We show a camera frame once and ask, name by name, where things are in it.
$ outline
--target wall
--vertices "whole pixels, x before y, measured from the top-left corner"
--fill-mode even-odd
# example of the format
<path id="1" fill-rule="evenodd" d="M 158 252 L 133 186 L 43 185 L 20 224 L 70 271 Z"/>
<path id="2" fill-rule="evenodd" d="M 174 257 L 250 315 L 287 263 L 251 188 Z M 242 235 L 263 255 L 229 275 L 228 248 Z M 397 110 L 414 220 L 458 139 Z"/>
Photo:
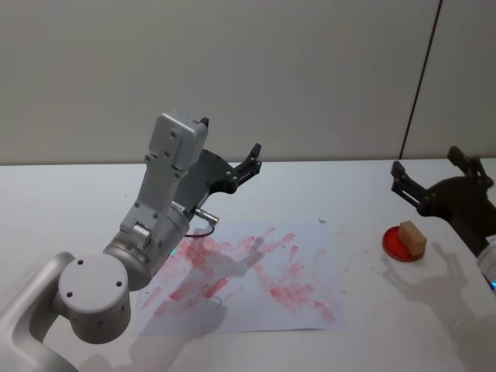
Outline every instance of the wall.
<path id="1" fill-rule="evenodd" d="M 496 157 L 496 2 L 443 2 L 406 157 Z"/>
<path id="2" fill-rule="evenodd" d="M 142 161 L 172 108 L 230 160 L 397 157 L 436 6 L 4 0 L 0 162 Z"/>

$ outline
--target beige sponge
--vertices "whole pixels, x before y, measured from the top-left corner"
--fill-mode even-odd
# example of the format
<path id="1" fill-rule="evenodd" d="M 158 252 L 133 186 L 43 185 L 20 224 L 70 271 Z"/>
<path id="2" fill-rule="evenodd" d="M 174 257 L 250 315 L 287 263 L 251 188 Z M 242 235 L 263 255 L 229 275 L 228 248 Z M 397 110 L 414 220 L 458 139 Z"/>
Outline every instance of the beige sponge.
<path id="1" fill-rule="evenodd" d="M 421 256 L 425 252 L 427 239 L 412 221 L 400 223 L 398 238 L 412 256 Z"/>

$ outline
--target white table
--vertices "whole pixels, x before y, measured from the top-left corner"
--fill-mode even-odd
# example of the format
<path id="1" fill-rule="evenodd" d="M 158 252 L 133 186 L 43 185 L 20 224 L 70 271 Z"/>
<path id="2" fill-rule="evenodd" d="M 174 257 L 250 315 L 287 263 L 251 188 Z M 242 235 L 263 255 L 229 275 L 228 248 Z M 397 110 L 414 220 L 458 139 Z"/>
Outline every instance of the white table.
<path id="1" fill-rule="evenodd" d="M 496 176 L 496 160 L 483 163 Z M 424 186 L 460 174 L 448 160 L 403 164 Z M 83 372 L 493 370 L 488 361 L 496 325 L 485 316 L 496 314 L 496 298 L 448 224 L 422 218 L 390 191 L 390 170 L 391 161 L 264 164 L 236 194 L 216 195 L 205 206 L 225 220 L 327 220 L 346 330 L 195 338 L 133 337 L 128 329 L 95 346 L 58 319 L 45 343 Z M 143 165 L 0 167 L 0 295 L 51 253 L 101 251 L 136 197 L 143 172 Z M 496 202 L 495 188 L 489 198 Z M 384 232 L 408 219 L 427 236 L 427 254 L 418 263 L 384 261 Z M 399 286 L 384 274 L 393 271 L 396 283 L 404 281 Z M 480 348 L 481 338 L 487 348 Z"/>

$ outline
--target red smear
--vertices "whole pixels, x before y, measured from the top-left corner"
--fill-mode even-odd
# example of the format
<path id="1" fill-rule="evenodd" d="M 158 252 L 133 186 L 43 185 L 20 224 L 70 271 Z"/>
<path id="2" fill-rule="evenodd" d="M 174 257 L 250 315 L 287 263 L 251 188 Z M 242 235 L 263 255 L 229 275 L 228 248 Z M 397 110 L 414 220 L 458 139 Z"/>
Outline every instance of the red smear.
<path id="1" fill-rule="evenodd" d="M 265 244 L 262 248 L 260 248 L 260 252 L 262 253 L 272 253 L 283 243 L 289 243 L 296 237 L 292 232 L 286 234 L 284 238 L 280 242 Z"/>
<path id="2" fill-rule="evenodd" d="M 145 302 L 143 303 L 143 306 L 141 307 L 141 309 L 143 310 L 146 306 L 148 306 L 149 304 L 151 304 L 151 302 L 157 298 L 158 295 L 160 295 L 162 293 L 162 287 L 157 287 L 153 290 L 153 292 L 150 294 L 150 296 L 148 296 L 148 298 L 145 300 Z"/>
<path id="3" fill-rule="evenodd" d="M 167 309 L 168 305 L 169 305 L 169 303 L 167 301 L 162 302 L 160 304 L 160 306 L 157 308 L 157 310 L 155 310 L 154 314 L 158 315 L 158 316 L 163 315 L 165 313 L 165 310 Z"/>
<path id="4" fill-rule="evenodd" d="M 291 261 L 295 254 L 298 252 L 298 246 L 291 247 L 291 253 L 289 254 L 289 260 Z"/>
<path id="5" fill-rule="evenodd" d="M 316 302 L 315 307 L 320 308 L 322 310 L 322 315 L 324 315 L 325 320 L 327 320 L 329 323 L 334 322 L 334 316 L 332 315 L 331 311 L 327 306 L 325 306 L 321 302 Z"/>
<path id="6" fill-rule="evenodd" d="M 186 283 L 183 283 L 182 285 L 179 286 L 178 289 L 176 289 L 174 292 L 169 294 L 169 297 L 176 301 L 181 300 L 184 297 L 184 295 L 186 295 L 192 284 L 193 284 L 192 281 L 187 281 Z"/>
<path id="7" fill-rule="evenodd" d="M 292 232 L 290 232 L 289 234 L 287 234 L 284 238 L 282 238 L 282 241 L 283 243 L 289 243 L 291 242 L 294 238 L 296 237 L 295 234 L 293 234 Z"/>
<path id="8" fill-rule="evenodd" d="M 231 292 L 229 293 L 226 298 L 224 298 L 224 302 L 227 302 L 229 301 L 230 299 L 232 299 L 234 296 L 236 296 L 237 294 L 239 294 L 241 291 L 243 290 L 243 287 L 239 287 L 238 289 L 236 289 L 234 292 Z"/>
<path id="9" fill-rule="evenodd" d="M 236 246 L 237 249 L 243 248 L 245 250 L 251 250 L 253 247 L 251 243 L 255 242 L 255 236 L 249 236 L 247 238 L 244 238 L 239 242 L 239 244 Z"/>
<path id="10" fill-rule="evenodd" d="M 312 291 L 313 287 L 310 284 L 277 285 L 270 290 L 270 295 L 281 304 L 295 310 L 296 306 L 310 302 Z"/>
<path id="11" fill-rule="evenodd" d="M 206 289 L 203 291 L 203 295 L 206 298 L 210 298 L 215 293 L 217 293 L 218 291 L 220 291 L 220 289 L 222 287 L 224 287 L 228 283 L 228 281 L 229 281 L 229 279 L 227 279 L 227 278 L 224 277 L 223 279 L 221 279 L 220 281 L 217 281 L 217 283 L 215 283 L 212 286 L 208 286 L 208 284 L 207 284 Z"/>
<path id="12" fill-rule="evenodd" d="M 174 314 L 181 314 L 182 312 L 185 312 L 186 310 L 190 309 L 193 307 L 193 304 L 195 303 L 195 300 L 197 298 L 190 298 L 186 302 L 180 304 L 176 308 L 173 309 Z"/>
<path id="13" fill-rule="evenodd" d="M 288 270 L 289 276 L 296 278 L 300 274 L 301 270 L 303 270 L 304 268 L 305 265 L 301 265 L 301 263 L 299 262 L 293 263 Z"/>

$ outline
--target white paper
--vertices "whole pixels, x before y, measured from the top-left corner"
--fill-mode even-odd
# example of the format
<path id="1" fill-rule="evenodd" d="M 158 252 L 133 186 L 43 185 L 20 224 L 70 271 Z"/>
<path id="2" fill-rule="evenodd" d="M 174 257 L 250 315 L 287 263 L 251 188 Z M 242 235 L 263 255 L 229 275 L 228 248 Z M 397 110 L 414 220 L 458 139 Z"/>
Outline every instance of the white paper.
<path id="1" fill-rule="evenodd" d="M 344 324 L 329 227 L 222 222 L 184 239 L 139 294 L 134 333 L 336 329 Z"/>

